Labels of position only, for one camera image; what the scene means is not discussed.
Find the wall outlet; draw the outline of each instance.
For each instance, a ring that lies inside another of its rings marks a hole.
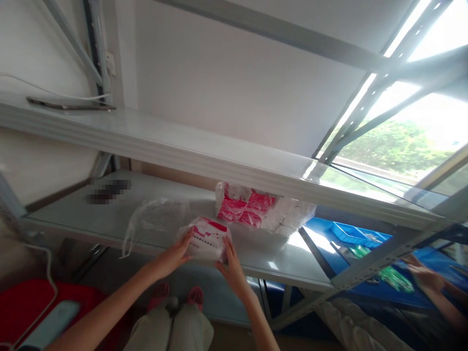
[[[116,62],[114,60],[114,54],[110,53],[109,51],[106,51],[106,64],[107,68],[109,68],[109,71],[111,72],[111,75],[116,76]]]

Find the red and white package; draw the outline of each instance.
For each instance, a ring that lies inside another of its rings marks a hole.
[[[272,234],[290,236],[315,214],[314,204],[227,182],[218,183],[215,194],[218,218]]]
[[[212,219],[197,217],[187,227],[181,228],[179,235],[183,235],[193,227],[194,236],[190,240],[187,254],[195,259],[219,261],[226,260],[226,247],[223,238],[231,239],[231,231]]]
[[[221,182],[216,185],[216,214],[228,222],[260,228],[267,212],[274,206],[274,195],[240,185]]]

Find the metal shelf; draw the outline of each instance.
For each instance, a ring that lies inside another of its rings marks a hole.
[[[440,217],[333,167],[130,108],[61,112],[0,94],[0,126],[422,230]]]
[[[86,196],[115,179],[131,181],[131,189],[106,205],[89,205]],[[142,175],[126,170],[112,173],[34,213],[23,217],[28,229],[56,232],[81,241],[121,248],[134,210],[147,199],[167,198],[190,201],[194,216],[215,218],[214,192]],[[247,276],[269,279],[315,291],[328,291],[332,284],[301,235],[289,239],[232,225],[233,243]],[[150,233],[137,237],[135,252],[158,254],[175,238]]]

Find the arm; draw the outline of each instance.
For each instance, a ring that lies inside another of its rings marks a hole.
[[[240,266],[232,242],[224,238],[224,244],[226,245],[229,268],[226,269],[219,262],[216,263],[216,267],[226,278],[229,286],[240,301],[244,304],[252,324],[252,335],[257,349],[260,351],[279,351],[273,332],[262,311],[260,301],[258,301],[258,297],[249,286],[249,283],[247,283],[244,273],[242,272],[242,267]]]
[[[184,257],[193,236],[189,231],[174,246],[143,266],[127,283],[54,341],[47,351],[93,351],[154,282],[187,262]]]
[[[437,307],[444,318],[457,330],[460,334],[465,333],[468,327],[466,318],[458,311],[455,306],[439,291],[432,289],[422,289],[429,300]]]
[[[442,289],[446,286],[444,278],[426,267],[408,265],[408,269],[418,286],[437,307],[444,318],[460,334],[464,333],[467,330],[468,321],[442,294]]]
[[[445,280],[445,291],[462,303],[466,308],[468,308],[468,294],[463,290],[459,289],[449,281]]]

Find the green item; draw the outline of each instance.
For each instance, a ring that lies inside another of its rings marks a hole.
[[[350,247],[351,252],[357,258],[363,258],[369,252],[369,248],[361,245]],[[409,280],[400,274],[395,268],[388,266],[385,267],[377,274],[380,279],[387,282],[397,291],[404,291],[406,293],[412,293],[414,291],[413,285]]]

